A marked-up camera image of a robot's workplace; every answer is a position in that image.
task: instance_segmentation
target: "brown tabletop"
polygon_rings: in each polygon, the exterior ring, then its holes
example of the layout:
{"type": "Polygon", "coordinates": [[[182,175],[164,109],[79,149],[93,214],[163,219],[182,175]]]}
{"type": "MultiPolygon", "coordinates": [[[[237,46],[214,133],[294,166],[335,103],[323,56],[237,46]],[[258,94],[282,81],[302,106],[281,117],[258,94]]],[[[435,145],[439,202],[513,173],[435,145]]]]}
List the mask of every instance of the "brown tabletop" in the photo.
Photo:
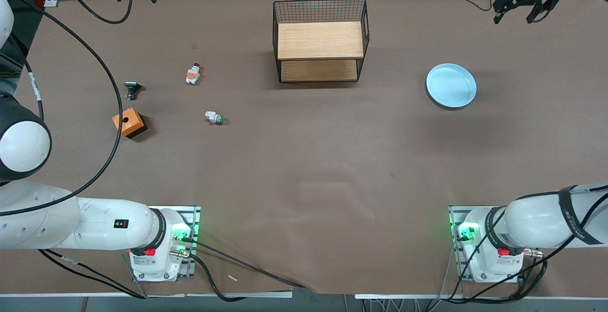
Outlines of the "brown tabletop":
{"type": "MultiPolygon", "coordinates": [[[[124,105],[147,116],[150,130],[123,139],[83,197],[201,205],[202,241],[316,292],[436,294],[452,245],[450,204],[508,204],[606,178],[608,3],[561,0],[531,25],[530,9],[521,8],[495,26],[493,13],[464,0],[367,0],[371,41],[361,79],[282,85],[273,1],[135,0],[118,26],[74,0],[48,9],[97,50],[123,94],[125,81],[145,87],[124,105]],[[202,81],[185,85],[195,62],[202,81]],[[426,75],[440,63],[476,78],[477,97],[462,111],[442,111],[425,94],[426,75]],[[206,110],[228,123],[210,125],[206,110]]],[[[126,6],[87,2],[107,18],[126,6]]],[[[111,149],[113,90],[95,59],[48,19],[29,59],[54,141],[35,179],[76,189],[111,149]]],[[[19,91],[34,109],[26,79],[19,91]]],[[[130,281],[117,252],[64,252],[130,281]]],[[[608,297],[607,254],[565,250],[534,294],[608,297]]],[[[3,293],[110,291],[37,251],[0,255],[3,293]]],[[[287,288],[204,258],[222,291],[287,288]]],[[[455,281],[452,268],[450,291],[455,281]]],[[[193,280],[145,289],[210,291],[200,269],[193,280]]]]}

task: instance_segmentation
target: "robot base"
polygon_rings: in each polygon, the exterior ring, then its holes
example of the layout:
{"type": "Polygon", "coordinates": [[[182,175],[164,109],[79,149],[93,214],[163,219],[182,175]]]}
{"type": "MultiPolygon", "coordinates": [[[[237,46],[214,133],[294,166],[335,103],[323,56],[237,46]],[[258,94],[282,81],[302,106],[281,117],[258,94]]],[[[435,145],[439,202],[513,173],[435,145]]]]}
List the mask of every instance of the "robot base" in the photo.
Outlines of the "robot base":
{"type": "Polygon", "coordinates": [[[175,236],[192,237],[198,234],[200,207],[198,206],[150,206],[158,208],[167,221],[167,232],[154,256],[134,256],[130,253],[133,274],[140,282],[173,282],[189,279],[194,275],[195,262],[189,258],[169,255],[170,249],[196,252],[191,244],[175,240],[175,236]]]}
{"type": "MultiPolygon", "coordinates": [[[[486,230],[484,221],[492,206],[450,206],[452,238],[456,243],[456,262],[458,273],[463,272],[469,257],[484,238],[486,230]],[[460,240],[463,236],[470,240],[460,240]]],[[[473,256],[462,281],[493,283],[517,273],[523,266],[523,254],[517,256],[499,256],[497,249],[486,239],[477,254],[473,256]]],[[[517,277],[506,282],[516,284],[517,277]]]]}

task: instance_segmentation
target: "wooden panel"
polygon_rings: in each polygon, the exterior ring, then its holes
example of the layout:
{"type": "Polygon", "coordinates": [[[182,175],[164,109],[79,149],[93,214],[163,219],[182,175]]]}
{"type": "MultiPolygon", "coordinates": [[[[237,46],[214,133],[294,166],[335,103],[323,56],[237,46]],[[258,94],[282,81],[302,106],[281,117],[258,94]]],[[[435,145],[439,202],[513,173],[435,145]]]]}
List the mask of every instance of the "wooden panel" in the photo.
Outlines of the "wooden panel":
{"type": "Polygon", "coordinates": [[[278,24],[278,60],[362,59],[361,23],[278,24]]]}
{"type": "Polygon", "coordinates": [[[355,59],[295,60],[281,62],[283,81],[355,81],[355,59]]]}

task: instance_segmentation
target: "orange and black object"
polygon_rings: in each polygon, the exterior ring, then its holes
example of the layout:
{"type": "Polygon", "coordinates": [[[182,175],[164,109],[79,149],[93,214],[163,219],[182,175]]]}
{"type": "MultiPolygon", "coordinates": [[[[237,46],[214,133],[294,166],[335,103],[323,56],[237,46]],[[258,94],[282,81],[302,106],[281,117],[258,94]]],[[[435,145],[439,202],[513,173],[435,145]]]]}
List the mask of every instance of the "orange and black object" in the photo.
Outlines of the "orange and black object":
{"type": "MultiPolygon", "coordinates": [[[[112,120],[116,128],[119,128],[119,116],[114,116],[112,120]]],[[[148,130],[148,126],[137,110],[129,108],[122,112],[122,130],[120,134],[132,139],[146,130],[148,130]]]]}

